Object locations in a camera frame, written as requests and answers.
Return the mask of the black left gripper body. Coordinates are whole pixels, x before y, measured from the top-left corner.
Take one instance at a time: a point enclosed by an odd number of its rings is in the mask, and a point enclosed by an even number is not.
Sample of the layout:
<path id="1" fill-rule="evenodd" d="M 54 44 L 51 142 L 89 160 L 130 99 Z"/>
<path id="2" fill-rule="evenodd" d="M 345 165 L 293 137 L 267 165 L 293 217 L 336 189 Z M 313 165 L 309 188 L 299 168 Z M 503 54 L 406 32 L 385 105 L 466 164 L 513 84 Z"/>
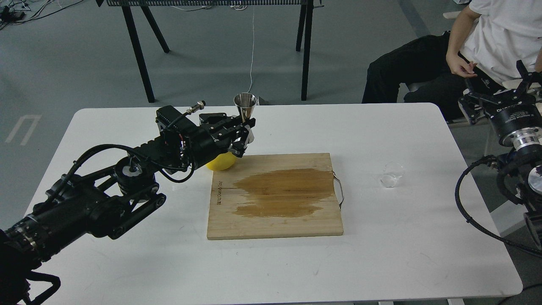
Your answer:
<path id="1" fill-rule="evenodd" d="M 214 159 L 217 155 L 226 153 L 238 137 L 236 116 L 225 113 L 200 114 L 199 122 L 200 126 L 192 139 L 194 159 Z"/>

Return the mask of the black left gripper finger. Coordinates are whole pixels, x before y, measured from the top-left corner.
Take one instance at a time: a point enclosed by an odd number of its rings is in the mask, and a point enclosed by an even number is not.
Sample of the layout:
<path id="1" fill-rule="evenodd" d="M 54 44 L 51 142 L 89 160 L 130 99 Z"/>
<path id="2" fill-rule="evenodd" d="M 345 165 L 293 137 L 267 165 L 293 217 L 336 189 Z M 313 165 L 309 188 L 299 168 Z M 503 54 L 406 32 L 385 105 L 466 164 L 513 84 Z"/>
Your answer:
<path id="1" fill-rule="evenodd" d="M 250 142 L 253 142 L 255 137 L 251 128 L 255 127 L 256 119 L 249 119 L 246 123 L 242 118 L 210 118 L 210 135 L 214 141 L 222 141 L 230 139 L 233 141 L 237 131 L 242 127 L 250 128 Z"/>
<path id="2" fill-rule="evenodd" d="M 250 143 L 250 128 L 242 127 L 237 131 L 232 143 L 228 147 L 228 152 L 237 158 L 242 158 L 246 152 L 246 147 Z"/>

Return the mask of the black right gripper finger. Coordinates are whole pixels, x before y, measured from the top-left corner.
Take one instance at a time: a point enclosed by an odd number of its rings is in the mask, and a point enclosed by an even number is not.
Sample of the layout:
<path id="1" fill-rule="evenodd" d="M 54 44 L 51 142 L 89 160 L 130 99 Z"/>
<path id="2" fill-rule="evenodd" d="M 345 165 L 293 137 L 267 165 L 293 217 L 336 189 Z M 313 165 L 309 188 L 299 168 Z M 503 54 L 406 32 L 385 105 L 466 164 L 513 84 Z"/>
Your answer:
<path id="1" fill-rule="evenodd" d="M 509 94 L 506 96 L 506 102 L 540 102 L 536 95 L 528 93 L 533 83 L 541 85 L 540 72 L 528 72 L 522 60 L 516 62 L 517 71 L 520 73 L 521 81 Z"/>
<path id="2" fill-rule="evenodd" d="M 481 120 L 486 120 L 493 124 L 492 114 L 496 106 L 501 106 L 503 101 L 496 95 L 480 94 L 474 91 L 474 87 L 469 79 L 465 79 L 466 93 L 459 98 L 459 108 L 469 124 L 477 124 Z"/>

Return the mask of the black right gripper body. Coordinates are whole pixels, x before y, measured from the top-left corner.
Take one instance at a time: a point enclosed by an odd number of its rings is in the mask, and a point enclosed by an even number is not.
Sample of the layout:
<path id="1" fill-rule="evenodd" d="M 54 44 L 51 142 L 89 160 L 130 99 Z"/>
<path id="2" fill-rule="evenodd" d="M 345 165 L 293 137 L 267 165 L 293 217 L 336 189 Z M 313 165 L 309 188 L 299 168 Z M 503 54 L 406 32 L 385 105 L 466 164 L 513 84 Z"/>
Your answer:
<path id="1" fill-rule="evenodd" d="M 501 146 L 520 151 L 541 145 L 542 119 L 536 104 L 532 95 L 496 105 L 486 104 L 484 112 Z"/>

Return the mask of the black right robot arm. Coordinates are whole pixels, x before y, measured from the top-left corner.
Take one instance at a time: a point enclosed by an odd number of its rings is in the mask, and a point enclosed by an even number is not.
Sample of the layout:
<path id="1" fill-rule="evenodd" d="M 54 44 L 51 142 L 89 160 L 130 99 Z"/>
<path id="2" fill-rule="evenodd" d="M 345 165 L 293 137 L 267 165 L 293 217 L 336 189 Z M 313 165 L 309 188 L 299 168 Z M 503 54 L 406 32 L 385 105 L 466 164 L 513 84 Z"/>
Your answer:
<path id="1" fill-rule="evenodd" d="M 458 100 L 464 117 L 469 124 L 475 124 L 480 118 L 488 119 L 499 144 L 511 150 L 499 156 L 486 155 L 473 162 L 456 183 L 455 201 L 466 222 L 482 233 L 510 247 L 541 257 L 542 118 L 536 97 L 528 93 L 532 84 L 541 83 L 541 74 L 528 71 L 521 60 L 517 61 L 516 68 L 521 77 L 517 87 L 494 95 L 477 93 L 470 81 L 466 81 L 468 92 Z M 463 178 L 482 164 L 496 166 L 496 186 L 499 192 L 512 203 L 526 208 L 523 218 L 535 247 L 493 234 L 476 222 L 463 207 L 459 198 Z"/>

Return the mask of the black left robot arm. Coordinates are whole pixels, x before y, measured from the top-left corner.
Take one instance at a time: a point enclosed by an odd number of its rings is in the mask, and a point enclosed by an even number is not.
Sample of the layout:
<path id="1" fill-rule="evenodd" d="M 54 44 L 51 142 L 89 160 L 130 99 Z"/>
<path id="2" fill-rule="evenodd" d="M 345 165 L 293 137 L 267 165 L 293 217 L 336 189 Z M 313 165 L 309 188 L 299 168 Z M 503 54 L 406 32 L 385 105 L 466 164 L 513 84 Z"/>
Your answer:
<path id="1" fill-rule="evenodd" d="M 85 151 L 69 172 L 47 191 L 47 199 L 1 231 L 1 303 L 40 305 L 56 293 L 58 276 L 36 272 L 42 263 L 84 234 L 117 239 L 163 206 L 155 174 L 174 183 L 217 156 L 241 158 L 253 137 L 252 106 L 238 106 L 238 116 L 188 116 L 204 102 L 180 113 L 172 106 L 156 112 L 159 136 L 138 147 L 101 144 Z"/>

